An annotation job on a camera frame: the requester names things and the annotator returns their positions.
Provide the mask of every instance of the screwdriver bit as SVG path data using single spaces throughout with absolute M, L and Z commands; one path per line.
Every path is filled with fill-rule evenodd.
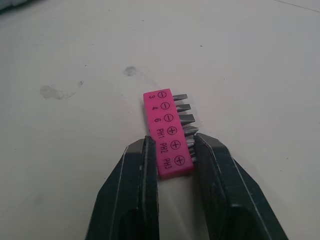
M 182 126 L 192 124 L 196 121 L 192 114 L 179 115 L 179 118 Z
M 183 131 L 184 131 L 184 136 L 188 137 L 198 132 L 199 128 L 197 128 L 196 126 L 186 126 L 183 128 Z
M 178 113 L 184 112 L 184 111 L 188 111 L 191 109 L 190 104 L 180 104 L 176 106 L 176 111 Z
M 195 145 L 195 140 L 194 139 L 188 139 L 187 141 L 186 141 L 186 145 L 188 146 L 188 149 L 189 148 L 192 148 L 194 145 Z
M 173 101 L 179 101 L 179 100 L 188 98 L 187 94 L 179 94 L 179 95 L 174 95 L 172 97 L 173 97 Z
M 191 158 L 194 158 L 196 156 L 196 153 L 194 151 L 190 152 Z

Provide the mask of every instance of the circled symbol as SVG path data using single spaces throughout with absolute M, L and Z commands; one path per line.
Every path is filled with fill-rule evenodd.
M 166 109 L 170 108 L 170 104 L 167 102 L 163 102 L 163 103 L 161 103 L 161 108 L 166 110 Z
M 171 148 L 172 148 L 173 150 L 177 150 L 177 149 L 180 148 L 181 143 L 180 143 L 178 140 L 173 140 L 173 141 L 171 142 L 170 146 L 171 146 Z
M 158 93 L 158 97 L 161 99 L 165 98 L 166 96 L 167 96 L 167 93 L 165 91 L 161 91 Z
M 174 158 L 174 162 L 175 162 L 175 164 L 177 164 L 178 166 L 181 166 L 181 165 L 185 164 L 185 158 L 184 158 L 183 156 L 181 156 L 181 155 L 176 156 L 176 157 Z
M 175 126 L 171 126 L 168 128 L 168 130 L 166 131 L 169 135 L 175 135 L 177 133 L 177 128 Z
M 171 122 L 174 119 L 174 116 L 172 114 L 166 114 L 163 118 L 166 122 Z

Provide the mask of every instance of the black object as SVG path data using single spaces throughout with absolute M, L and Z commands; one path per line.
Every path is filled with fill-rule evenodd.
M 196 134 L 210 240 L 288 240 L 258 184 L 219 140 Z M 159 240 L 155 142 L 129 145 L 98 193 L 85 240 Z

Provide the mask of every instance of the stain mark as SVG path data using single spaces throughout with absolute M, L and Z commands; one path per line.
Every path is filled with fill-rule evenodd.
M 78 88 L 81 88 L 83 84 L 84 84 L 83 81 L 79 81 L 79 82 L 78 82 Z
M 304 7 L 304 6 L 299 6 L 299 5 L 295 5 L 295 4 L 292 4 L 292 3 L 289 3 L 289 2 L 285 2 L 285 1 L 280 1 L 280 0 L 275 0 L 275 1 L 280 2 L 280 3 L 283 3 L 283 4 L 288 4 L 288 5 L 297 7 L 297 8 L 301 8 L 301 9 L 313 11 L 313 12 L 316 12 L 316 13 L 320 13 L 320 11 L 318 11 L 318 10 L 311 9 L 311 8 L 307 8 L 307 7 Z
M 35 200 L 34 200 L 34 205 L 41 205 L 43 202 L 45 201 L 45 198 L 43 196 L 38 196 Z
M 148 75 L 146 75 L 143 71 L 140 71 L 139 69 L 137 69 L 134 66 L 128 66 L 125 68 L 125 70 L 123 71 L 123 74 L 126 76 L 130 76 L 130 77 L 134 77 L 135 79 L 139 80 L 139 81 L 143 81 L 146 84 L 149 84 L 157 89 L 159 89 L 160 87 L 158 86 L 158 84 L 152 80 L 151 77 L 149 77 Z
M 79 81 L 77 83 L 78 88 L 81 88 L 83 84 L 84 84 L 83 81 Z M 48 86 L 48 85 L 42 86 L 40 88 L 40 95 L 45 99 L 57 99 L 57 100 L 69 99 L 76 93 L 77 91 L 74 91 L 73 93 L 69 94 L 68 92 L 57 90 L 54 87 Z
M 66 94 L 63 91 L 54 89 L 51 86 L 42 86 L 40 88 L 40 94 L 45 99 L 57 99 L 57 100 L 62 100 L 66 96 Z
M 126 76 L 134 76 L 137 73 L 137 69 L 134 66 L 128 66 L 123 71 L 123 74 Z

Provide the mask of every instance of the white table surface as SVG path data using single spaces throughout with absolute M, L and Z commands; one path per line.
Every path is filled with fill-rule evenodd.
M 100 187 L 146 133 L 142 95 L 258 182 L 290 240 L 320 236 L 318 0 L 38 0 L 0 15 L 0 239 L 83 240 Z M 127 76 L 124 70 L 135 67 Z M 160 238 L 208 239 L 193 179 L 159 184 Z

